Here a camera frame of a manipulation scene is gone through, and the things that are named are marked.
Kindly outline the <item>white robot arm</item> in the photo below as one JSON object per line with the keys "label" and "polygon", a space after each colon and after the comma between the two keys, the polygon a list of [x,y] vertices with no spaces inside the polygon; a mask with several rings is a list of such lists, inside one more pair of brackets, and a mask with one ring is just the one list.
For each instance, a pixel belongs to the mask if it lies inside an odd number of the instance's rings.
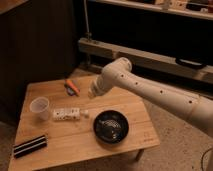
{"label": "white robot arm", "polygon": [[138,77],[131,70],[131,62],[124,57],[107,64],[91,83],[89,97],[102,96],[113,87],[119,87],[158,105],[213,138],[213,100]]}

